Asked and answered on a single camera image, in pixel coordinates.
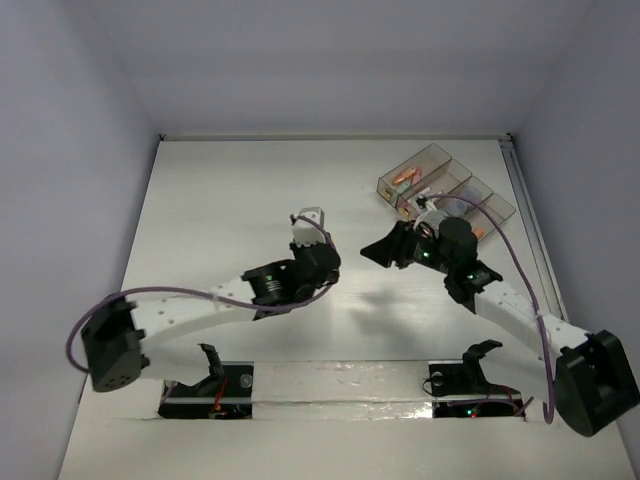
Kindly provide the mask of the white pink marker pen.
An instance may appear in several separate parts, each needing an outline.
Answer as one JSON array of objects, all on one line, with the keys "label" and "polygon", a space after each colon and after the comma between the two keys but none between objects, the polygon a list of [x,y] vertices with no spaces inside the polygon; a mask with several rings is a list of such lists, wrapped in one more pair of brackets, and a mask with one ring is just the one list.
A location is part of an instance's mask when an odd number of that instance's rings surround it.
[{"label": "white pink marker pen", "polygon": [[439,195],[442,191],[434,192],[431,187],[426,187],[415,195],[415,199],[427,198],[429,195]]}]

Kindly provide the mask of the clip jar silver lid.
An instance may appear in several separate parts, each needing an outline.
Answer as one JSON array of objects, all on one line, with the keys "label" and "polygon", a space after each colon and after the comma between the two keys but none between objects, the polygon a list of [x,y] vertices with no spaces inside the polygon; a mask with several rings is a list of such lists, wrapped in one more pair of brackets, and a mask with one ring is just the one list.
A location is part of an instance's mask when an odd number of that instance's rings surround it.
[{"label": "clip jar silver lid", "polygon": [[464,200],[448,198],[443,205],[443,209],[448,215],[461,217],[465,214],[468,204]]}]

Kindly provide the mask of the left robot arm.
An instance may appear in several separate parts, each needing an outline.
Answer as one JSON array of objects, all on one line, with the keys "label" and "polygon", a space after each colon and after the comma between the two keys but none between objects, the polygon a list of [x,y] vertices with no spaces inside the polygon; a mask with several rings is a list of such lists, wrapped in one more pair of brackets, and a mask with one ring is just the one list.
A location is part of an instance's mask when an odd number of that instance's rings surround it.
[{"label": "left robot arm", "polygon": [[215,392],[222,365],[202,331],[288,314],[310,305],[339,279],[331,244],[292,244],[292,258],[250,269],[208,291],[152,287],[154,299],[118,292],[94,306],[80,330],[94,391],[112,392],[134,381],[173,380],[201,395]]}]

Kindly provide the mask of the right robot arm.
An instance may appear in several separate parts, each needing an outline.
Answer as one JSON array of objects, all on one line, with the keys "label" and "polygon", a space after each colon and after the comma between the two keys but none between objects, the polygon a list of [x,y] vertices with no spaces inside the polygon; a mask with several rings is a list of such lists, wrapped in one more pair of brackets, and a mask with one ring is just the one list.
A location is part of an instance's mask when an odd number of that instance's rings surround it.
[{"label": "right robot arm", "polygon": [[470,223],[446,218],[437,229],[398,221],[382,239],[363,247],[374,263],[399,269],[412,264],[443,273],[449,297],[500,327],[535,353],[540,366],[526,370],[485,359],[500,342],[484,341],[463,354],[462,384],[482,392],[494,382],[529,393],[542,403],[546,423],[561,418],[592,437],[639,404],[639,387],[621,340],[607,330],[592,333],[540,308],[478,257]]}]

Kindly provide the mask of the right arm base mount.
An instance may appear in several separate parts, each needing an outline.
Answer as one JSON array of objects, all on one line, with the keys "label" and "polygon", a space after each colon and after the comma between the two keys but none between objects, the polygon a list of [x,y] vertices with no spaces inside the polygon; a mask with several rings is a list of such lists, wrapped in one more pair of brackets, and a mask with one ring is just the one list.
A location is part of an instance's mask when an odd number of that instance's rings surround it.
[{"label": "right arm base mount", "polygon": [[503,344],[485,340],[472,344],[458,360],[428,363],[422,391],[432,399],[432,417],[477,419],[525,416],[529,401],[519,391],[486,379],[481,361]]}]

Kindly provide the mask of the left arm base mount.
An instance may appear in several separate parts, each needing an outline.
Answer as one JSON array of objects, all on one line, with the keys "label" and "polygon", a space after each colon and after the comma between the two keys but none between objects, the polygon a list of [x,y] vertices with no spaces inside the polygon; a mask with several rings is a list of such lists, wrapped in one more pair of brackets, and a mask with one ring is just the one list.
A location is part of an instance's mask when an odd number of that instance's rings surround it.
[{"label": "left arm base mount", "polygon": [[222,362],[214,346],[202,344],[209,373],[193,385],[166,382],[158,415],[171,420],[247,420],[253,417],[253,362]]}]

